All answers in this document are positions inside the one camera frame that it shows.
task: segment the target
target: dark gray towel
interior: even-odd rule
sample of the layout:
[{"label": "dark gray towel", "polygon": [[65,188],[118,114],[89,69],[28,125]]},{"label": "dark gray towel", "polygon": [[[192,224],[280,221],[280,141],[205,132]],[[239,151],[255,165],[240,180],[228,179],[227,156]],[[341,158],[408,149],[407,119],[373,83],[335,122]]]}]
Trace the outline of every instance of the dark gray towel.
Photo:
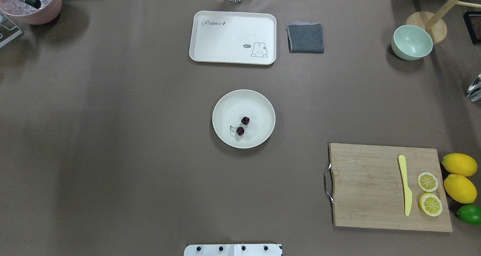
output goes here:
[{"label": "dark gray towel", "polygon": [[324,53],[321,23],[292,22],[287,25],[289,50],[296,53]]}]

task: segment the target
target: bunny drawing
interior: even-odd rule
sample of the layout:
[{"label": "bunny drawing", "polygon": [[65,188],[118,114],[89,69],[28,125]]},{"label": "bunny drawing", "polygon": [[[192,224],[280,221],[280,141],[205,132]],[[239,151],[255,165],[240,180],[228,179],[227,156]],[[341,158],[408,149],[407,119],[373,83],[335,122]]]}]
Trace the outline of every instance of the bunny drawing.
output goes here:
[{"label": "bunny drawing", "polygon": [[268,50],[266,49],[266,44],[264,42],[255,42],[254,48],[252,49],[251,57],[268,57]]}]

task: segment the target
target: round wooden base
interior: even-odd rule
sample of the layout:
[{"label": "round wooden base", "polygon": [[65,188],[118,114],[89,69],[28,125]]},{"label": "round wooden base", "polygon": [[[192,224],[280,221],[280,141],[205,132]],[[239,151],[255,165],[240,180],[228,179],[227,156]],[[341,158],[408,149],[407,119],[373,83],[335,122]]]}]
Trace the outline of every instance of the round wooden base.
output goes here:
[{"label": "round wooden base", "polygon": [[415,12],[407,18],[406,25],[414,25],[422,28],[429,33],[433,39],[433,45],[438,45],[446,39],[446,36],[448,35],[448,28],[446,27],[446,23],[440,19],[438,22],[436,22],[436,24],[434,24],[431,30],[426,30],[425,26],[429,19],[431,19],[433,16],[434,14],[430,12]]}]

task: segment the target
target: knife blade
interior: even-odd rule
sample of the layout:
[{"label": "knife blade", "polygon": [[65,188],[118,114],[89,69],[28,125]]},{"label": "knife blade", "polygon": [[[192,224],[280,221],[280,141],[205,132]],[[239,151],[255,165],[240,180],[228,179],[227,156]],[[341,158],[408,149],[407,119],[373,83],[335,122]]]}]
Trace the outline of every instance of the knife blade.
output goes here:
[{"label": "knife blade", "polygon": [[413,204],[413,192],[407,185],[407,163],[406,157],[399,155],[397,158],[399,162],[399,169],[401,170],[402,189],[404,190],[404,215],[408,216],[411,213],[411,205]]}]

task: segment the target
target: wooden cutting board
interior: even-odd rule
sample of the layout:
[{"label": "wooden cutting board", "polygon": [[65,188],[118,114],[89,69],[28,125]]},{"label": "wooden cutting board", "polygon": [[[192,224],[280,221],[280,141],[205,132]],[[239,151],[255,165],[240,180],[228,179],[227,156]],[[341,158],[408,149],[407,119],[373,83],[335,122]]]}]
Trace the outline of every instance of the wooden cutting board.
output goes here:
[{"label": "wooden cutting board", "polygon": [[[331,143],[329,153],[335,226],[452,232],[437,150]],[[409,216],[404,215],[399,155],[406,157],[407,182],[413,192]],[[443,211],[437,217],[419,208],[424,191],[417,185],[417,176],[422,172],[438,179],[434,194]]]}]

